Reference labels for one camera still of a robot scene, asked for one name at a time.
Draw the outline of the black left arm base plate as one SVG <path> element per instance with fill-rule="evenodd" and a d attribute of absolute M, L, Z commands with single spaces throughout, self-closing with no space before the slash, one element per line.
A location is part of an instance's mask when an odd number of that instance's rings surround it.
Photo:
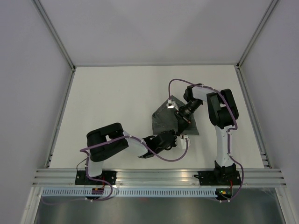
<path fill-rule="evenodd" d="M 85 185 L 85 186 L 91 186 L 91 185 L 115 185 L 116 182 L 116 171 L 107 171 L 104 170 L 102 174 L 96 177 L 88 178 L 86 175 L 85 170 L 77 171 L 76 177 L 75 177 L 75 185 Z"/>

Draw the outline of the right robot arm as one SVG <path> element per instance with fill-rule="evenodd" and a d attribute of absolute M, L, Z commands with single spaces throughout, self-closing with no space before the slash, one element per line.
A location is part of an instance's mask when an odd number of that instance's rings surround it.
<path fill-rule="evenodd" d="M 217 155 L 212 172 L 213 180 L 218 184 L 225 184 L 238 176 L 236 165 L 229 157 L 231 152 L 230 134 L 231 130 L 237 128 L 236 120 L 239 112 L 230 89 L 221 91 L 189 85 L 184 93 L 187 102 L 174 113 L 178 121 L 177 135 L 181 135 L 191 124 L 191 116 L 207 103 L 210 122 L 215 127 L 217 140 Z"/>

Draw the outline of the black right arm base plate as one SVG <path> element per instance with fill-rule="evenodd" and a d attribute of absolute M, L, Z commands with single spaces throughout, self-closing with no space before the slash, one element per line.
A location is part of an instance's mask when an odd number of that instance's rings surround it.
<path fill-rule="evenodd" d="M 215 174 L 214 171 L 199 171 L 198 180 L 200 186 L 239 186 L 241 177 L 238 171 L 228 174 Z"/>

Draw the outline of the grey cloth napkin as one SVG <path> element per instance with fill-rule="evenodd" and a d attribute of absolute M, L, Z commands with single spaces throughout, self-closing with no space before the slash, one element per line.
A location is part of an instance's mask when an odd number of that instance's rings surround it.
<path fill-rule="evenodd" d="M 176 102 L 178 109 L 179 107 L 185 105 L 181 100 L 171 95 L 168 99 L 171 99 Z M 186 104 L 188 102 L 202 102 L 200 99 L 184 97 L 186 100 Z M 178 122 L 174 115 L 174 112 L 177 111 L 175 109 L 167 109 L 166 104 L 167 100 L 152 114 L 152 130 L 153 133 L 158 135 L 163 131 L 174 130 L 177 132 L 178 130 Z"/>

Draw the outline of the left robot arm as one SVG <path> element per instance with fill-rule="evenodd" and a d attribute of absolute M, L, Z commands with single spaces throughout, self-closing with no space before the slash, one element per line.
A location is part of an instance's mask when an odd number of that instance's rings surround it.
<path fill-rule="evenodd" d="M 87 148 L 81 150 L 87 154 L 85 178 L 90 184 L 96 185 L 101 182 L 105 160 L 125 149 L 138 158 L 148 159 L 176 147 L 177 137 L 176 131 L 168 130 L 140 139 L 125 132 L 121 123 L 90 131 L 86 135 Z"/>

